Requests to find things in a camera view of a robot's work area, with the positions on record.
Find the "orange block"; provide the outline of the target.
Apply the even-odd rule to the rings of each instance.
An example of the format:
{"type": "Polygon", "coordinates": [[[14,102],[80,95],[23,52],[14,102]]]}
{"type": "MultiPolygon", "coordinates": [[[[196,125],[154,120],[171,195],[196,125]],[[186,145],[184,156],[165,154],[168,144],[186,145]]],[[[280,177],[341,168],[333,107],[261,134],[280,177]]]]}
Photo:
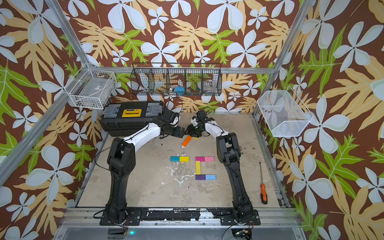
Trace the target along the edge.
{"type": "Polygon", "coordinates": [[[192,137],[191,136],[187,136],[186,139],[182,143],[182,148],[186,148],[191,140],[192,140],[192,137]]]}

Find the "magenta block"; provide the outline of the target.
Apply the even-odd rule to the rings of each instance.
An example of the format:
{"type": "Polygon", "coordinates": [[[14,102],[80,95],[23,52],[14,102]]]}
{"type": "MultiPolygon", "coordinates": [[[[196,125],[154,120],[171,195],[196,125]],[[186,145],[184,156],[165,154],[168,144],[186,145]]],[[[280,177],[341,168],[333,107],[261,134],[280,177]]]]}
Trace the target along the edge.
{"type": "Polygon", "coordinates": [[[196,160],[196,162],[204,162],[205,157],[196,157],[195,160],[196,160]]]}

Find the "pink block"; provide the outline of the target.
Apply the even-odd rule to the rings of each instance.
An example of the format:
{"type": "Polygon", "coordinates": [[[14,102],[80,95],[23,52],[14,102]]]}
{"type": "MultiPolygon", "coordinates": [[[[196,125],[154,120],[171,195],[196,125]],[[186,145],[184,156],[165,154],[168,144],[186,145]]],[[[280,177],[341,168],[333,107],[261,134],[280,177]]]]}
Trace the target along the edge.
{"type": "Polygon", "coordinates": [[[213,162],[214,160],[214,157],[205,157],[205,162],[213,162]]]}

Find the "teal block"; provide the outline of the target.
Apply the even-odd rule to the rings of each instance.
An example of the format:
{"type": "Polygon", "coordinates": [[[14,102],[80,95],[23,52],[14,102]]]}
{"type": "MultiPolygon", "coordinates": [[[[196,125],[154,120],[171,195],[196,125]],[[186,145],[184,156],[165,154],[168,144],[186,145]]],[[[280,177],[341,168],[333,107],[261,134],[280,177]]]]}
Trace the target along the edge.
{"type": "Polygon", "coordinates": [[[171,157],[170,157],[170,161],[171,161],[171,162],[179,162],[179,161],[180,161],[180,157],[177,157],[177,156],[171,156],[171,157]]]}

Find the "long yellow block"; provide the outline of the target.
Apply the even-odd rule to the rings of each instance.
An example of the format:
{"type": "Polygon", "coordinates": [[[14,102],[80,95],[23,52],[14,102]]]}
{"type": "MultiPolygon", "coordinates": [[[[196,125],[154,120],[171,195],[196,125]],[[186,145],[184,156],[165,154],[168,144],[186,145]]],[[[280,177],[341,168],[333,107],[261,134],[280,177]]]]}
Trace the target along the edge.
{"type": "Polygon", "coordinates": [[[201,172],[201,162],[200,161],[196,161],[196,175],[201,175],[202,172],[201,172]]]}

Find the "purple block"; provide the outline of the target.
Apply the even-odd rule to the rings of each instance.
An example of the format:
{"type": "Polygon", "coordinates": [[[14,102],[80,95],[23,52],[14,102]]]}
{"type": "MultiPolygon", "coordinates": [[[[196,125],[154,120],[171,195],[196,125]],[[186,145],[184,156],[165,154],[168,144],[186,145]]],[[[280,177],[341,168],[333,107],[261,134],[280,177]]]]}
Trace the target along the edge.
{"type": "Polygon", "coordinates": [[[196,181],[205,181],[206,175],[195,175],[196,181]]]}

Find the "light blue block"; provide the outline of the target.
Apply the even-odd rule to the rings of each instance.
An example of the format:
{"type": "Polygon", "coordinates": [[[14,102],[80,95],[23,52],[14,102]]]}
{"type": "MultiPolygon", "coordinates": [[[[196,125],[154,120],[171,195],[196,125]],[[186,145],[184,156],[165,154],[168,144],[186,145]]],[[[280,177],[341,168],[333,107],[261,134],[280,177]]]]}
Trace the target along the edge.
{"type": "Polygon", "coordinates": [[[205,175],[205,178],[207,181],[213,181],[216,180],[216,175],[205,175]]]}

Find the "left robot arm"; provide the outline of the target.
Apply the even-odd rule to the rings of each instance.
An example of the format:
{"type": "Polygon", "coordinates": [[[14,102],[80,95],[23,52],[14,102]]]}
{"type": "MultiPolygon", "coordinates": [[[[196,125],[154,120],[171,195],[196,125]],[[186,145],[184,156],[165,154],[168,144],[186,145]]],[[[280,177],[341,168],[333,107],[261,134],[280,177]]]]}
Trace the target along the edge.
{"type": "Polygon", "coordinates": [[[179,121],[179,113],[166,109],[132,135],[114,139],[107,159],[111,191],[101,216],[101,226],[122,227],[128,222],[126,191],[129,176],[136,166],[137,150],[161,134],[182,138],[185,128],[178,126],[179,121]]]}

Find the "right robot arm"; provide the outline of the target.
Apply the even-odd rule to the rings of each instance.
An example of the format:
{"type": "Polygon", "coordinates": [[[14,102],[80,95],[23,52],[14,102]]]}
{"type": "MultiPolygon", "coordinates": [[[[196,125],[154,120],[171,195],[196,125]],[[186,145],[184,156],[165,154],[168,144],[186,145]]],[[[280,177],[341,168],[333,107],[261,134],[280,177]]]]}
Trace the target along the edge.
{"type": "Polygon", "coordinates": [[[235,220],[238,223],[253,221],[255,213],[241,175],[241,150],[237,135],[224,130],[215,119],[209,118],[204,110],[199,110],[192,117],[186,134],[199,138],[203,132],[208,133],[216,140],[219,162],[224,165],[231,184],[235,220]]]}

